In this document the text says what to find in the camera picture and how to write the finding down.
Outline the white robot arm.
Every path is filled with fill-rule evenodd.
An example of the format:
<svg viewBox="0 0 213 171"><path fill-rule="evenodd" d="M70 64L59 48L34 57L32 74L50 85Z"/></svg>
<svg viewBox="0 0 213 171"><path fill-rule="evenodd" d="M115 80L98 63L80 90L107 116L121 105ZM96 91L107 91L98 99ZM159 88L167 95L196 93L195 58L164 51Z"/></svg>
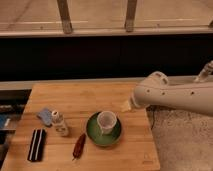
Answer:
<svg viewBox="0 0 213 171"><path fill-rule="evenodd" d="M190 84L171 85L164 73L153 72L135 86L121 110L125 112L160 105L213 116L213 82L206 81L212 73L213 60L205 64Z"/></svg>

